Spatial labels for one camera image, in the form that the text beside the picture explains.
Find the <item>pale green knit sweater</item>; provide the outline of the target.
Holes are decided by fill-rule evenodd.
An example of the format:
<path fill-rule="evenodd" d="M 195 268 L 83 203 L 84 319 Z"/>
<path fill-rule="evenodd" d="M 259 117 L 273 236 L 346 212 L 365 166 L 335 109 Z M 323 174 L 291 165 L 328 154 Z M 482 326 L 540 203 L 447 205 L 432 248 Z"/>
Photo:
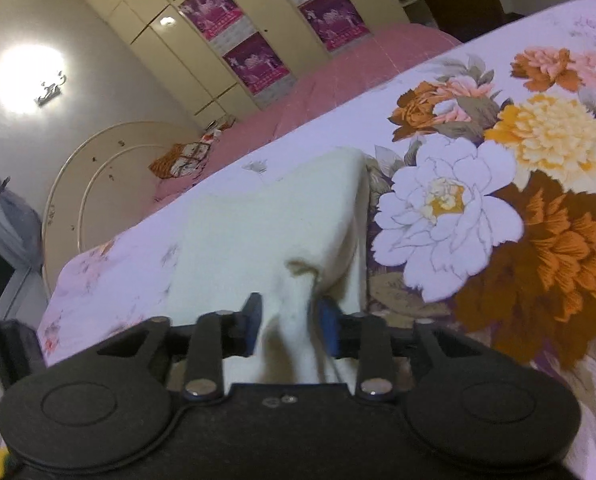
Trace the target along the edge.
<path fill-rule="evenodd" d="M 262 297 L 255 351 L 226 360 L 226 385 L 354 384 L 356 363 L 327 356 L 316 301 L 332 296 L 343 312 L 360 311 L 368 198 L 365 154 L 338 148 L 258 191 L 191 205 L 165 315 L 191 324 Z"/>

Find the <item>blue grey curtain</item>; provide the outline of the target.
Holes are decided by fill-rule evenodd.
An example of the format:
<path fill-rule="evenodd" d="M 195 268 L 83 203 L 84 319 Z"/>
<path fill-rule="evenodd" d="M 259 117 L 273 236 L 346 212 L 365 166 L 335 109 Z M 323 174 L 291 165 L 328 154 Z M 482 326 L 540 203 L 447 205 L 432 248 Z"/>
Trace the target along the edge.
<path fill-rule="evenodd" d="M 0 256 L 15 270 L 40 272 L 43 264 L 41 219 L 0 177 Z"/>

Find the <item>orange patterned pillow pile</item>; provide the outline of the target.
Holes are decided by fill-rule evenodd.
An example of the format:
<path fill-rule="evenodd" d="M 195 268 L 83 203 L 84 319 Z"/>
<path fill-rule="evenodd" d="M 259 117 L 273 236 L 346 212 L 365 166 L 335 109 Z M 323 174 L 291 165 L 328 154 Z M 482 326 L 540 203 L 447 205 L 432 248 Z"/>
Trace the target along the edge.
<path fill-rule="evenodd" d="M 173 144 L 167 153 L 148 166 L 149 171 L 161 180 L 199 174 L 207 163 L 212 145 L 217 142 L 225 130 L 231 129 L 235 122 L 236 118 L 232 115 L 225 115 L 219 120 L 213 120 L 199 141 Z"/>

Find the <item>cream round headboard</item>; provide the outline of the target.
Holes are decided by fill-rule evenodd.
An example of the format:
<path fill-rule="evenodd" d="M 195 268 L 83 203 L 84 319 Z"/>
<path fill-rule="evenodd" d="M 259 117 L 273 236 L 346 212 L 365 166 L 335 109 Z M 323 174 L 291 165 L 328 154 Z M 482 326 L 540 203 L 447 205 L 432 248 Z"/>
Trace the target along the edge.
<path fill-rule="evenodd" d="M 63 267 L 144 218 L 159 179 L 149 165 L 200 134 L 170 122 L 123 122 L 84 141 L 60 168 L 43 214 L 43 281 L 54 292 Z"/>

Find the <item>floral lilac bedsheet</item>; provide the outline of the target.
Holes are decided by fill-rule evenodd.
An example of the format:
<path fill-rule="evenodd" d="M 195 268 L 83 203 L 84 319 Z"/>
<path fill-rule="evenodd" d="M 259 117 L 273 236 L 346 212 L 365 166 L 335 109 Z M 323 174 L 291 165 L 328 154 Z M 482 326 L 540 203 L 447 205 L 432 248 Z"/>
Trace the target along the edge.
<path fill-rule="evenodd" d="M 596 479 L 596 0 L 497 29 L 243 156 L 64 266 L 48 364 L 164 313 L 191 205 L 338 148 L 366 156 L 360 310 L 447 323 L 572 388 Z"/>

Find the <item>pink checked bed cover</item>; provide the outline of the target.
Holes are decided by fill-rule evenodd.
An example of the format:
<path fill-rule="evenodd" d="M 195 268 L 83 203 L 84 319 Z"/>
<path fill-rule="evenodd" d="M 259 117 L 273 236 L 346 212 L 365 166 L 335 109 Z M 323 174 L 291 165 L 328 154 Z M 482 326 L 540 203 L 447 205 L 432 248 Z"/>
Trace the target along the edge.
<path fill-rule="evenodd" d="M 301 77 L 287 96 L 222 132 L 199 169 L 161 181 L 149 214 L 232 162 L 460 44 L 446 32 L 419 24 L 394 25 L 360 40 Z"/>

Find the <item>lower left pink poster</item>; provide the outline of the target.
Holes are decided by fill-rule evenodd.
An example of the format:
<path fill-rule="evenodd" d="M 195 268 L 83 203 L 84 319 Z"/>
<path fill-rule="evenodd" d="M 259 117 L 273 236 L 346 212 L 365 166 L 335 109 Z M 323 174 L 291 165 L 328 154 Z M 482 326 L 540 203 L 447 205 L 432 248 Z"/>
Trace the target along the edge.
<path fill-rule="evenodd" d="M 297 82 L 259 32 L 237 44 L 223 58 L 261 108 L 287 96 Z"/>

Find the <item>cream wardrobe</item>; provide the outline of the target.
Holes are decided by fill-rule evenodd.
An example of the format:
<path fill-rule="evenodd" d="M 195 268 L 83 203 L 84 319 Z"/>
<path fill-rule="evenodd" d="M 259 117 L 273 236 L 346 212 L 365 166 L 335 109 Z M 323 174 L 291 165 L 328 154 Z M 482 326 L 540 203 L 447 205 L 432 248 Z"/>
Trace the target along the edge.
<path fill-rule="evenodd" d="M 84 0 L 200 128 L 287 96 L 335 55 L 409 19 L 399 0 Z"/>

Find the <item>upper left pink poster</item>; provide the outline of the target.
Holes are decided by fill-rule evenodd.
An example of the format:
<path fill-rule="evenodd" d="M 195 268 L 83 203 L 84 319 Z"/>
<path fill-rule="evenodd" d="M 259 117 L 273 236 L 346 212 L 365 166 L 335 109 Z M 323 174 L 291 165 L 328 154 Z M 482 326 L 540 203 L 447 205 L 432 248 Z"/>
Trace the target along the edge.
<path fill-rule="evenodd" d="M 257 32 L 234 0 L 181 0 L 176 6 L 220 56 Z"/>

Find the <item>lower right pink poster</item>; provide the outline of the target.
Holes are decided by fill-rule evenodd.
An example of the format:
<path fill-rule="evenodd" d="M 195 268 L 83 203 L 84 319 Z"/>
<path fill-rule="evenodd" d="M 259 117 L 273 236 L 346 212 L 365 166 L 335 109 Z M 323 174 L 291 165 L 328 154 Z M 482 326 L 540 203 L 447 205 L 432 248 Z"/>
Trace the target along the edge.
<path fill-rule="evenodd" d="M 371 33 L 351 0 L 309 0 L 299 10 L 328 52 Z"/>

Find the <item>wall lamp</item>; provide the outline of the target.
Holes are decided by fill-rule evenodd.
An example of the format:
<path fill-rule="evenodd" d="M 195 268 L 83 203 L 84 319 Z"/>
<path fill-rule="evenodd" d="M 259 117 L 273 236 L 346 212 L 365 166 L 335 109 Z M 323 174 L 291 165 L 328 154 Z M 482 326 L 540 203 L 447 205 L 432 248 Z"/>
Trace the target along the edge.
<path fill-rule="evenodd" d="M 48 102 L 51 102 L 52 99 L 55 99 L 56 96 L 59 96 L 59 94 L 62 93 L 62 87 L 66 84 L 66 81 L 67 76 L 62 70 L 59 70 L 53 79 L 43 81 L 41 89 L 34 100 L 36 105 L 38 107 L 44 107 Z"/>

